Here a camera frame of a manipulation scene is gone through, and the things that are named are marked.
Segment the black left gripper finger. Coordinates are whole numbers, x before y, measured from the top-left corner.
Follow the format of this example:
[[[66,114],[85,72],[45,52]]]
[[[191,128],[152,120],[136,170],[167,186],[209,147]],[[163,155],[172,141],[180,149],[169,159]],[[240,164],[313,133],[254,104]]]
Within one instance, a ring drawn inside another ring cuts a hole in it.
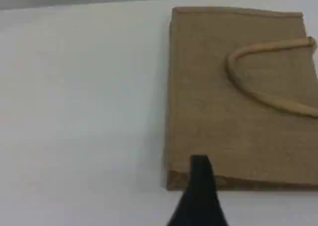
[[[188,185],[168,226],[227,226],[216,188],[213,168],[206,155],[192,155]]]

